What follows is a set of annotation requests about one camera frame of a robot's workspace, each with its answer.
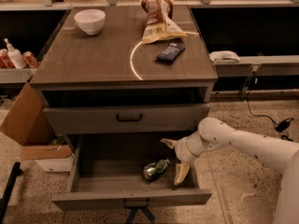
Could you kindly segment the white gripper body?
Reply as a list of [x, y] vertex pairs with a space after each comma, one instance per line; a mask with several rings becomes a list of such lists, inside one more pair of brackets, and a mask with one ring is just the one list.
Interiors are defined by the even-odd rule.
[[199, 157], [200, 139], [196, 137], [184, 137], [179, 139], [175, 152], [181, 162], [192, 162]]

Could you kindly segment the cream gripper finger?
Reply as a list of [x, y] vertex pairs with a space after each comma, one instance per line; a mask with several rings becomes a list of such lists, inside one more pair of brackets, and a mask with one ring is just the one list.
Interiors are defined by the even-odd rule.
[[191, 165], [187, 162], [181, 162], [176, 164], [176, 176], [174, 179], [175, 185], [179, 185], [184, 181], [190, 170], [190, 167]]
[[161, 142], [166, 144], [171, 149], [174, 149], [176, 147], [177, 143], [178, 143], [177, 140], [167, 139], [167, 138], [161, 139]]

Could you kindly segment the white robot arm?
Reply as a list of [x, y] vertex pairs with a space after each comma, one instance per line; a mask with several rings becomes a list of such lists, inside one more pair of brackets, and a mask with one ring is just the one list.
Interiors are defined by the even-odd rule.
[[215, 118], [204, 118], [195, 133], [179, 140], [163, 138], [175, 150], [174, 184], [182, 183], [191, 164], [203, 153], [231, 145], [282, 174], [273, 224], [299, 224], [299, 144], [234, 129]]

